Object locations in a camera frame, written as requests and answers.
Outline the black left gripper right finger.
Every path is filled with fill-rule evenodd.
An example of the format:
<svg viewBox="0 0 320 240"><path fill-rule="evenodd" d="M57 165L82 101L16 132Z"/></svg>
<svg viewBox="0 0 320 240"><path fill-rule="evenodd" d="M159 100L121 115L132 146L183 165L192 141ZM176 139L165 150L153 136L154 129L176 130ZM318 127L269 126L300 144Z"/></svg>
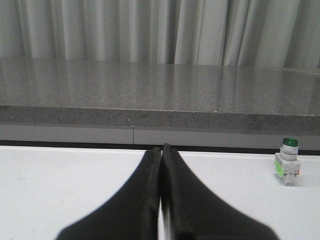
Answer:
<svg viewBox="0 0 320 240"><path fill-rule="evenodd" d="M267 225L241 213L203 184L178 151L163 146L161 204L170 240L276 240Z"/></svg>

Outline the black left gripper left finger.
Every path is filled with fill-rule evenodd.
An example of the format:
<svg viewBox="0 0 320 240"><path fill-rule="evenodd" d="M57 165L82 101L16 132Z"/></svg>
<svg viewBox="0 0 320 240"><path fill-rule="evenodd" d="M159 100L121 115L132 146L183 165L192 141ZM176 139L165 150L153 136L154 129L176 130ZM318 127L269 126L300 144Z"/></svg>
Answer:
<svg viewBox="0 0 320 240"><path fill-rule="evenodd" d="M147 150L125 184L102 206L64 228L59 240L156 240L161 150Z"/></svg>

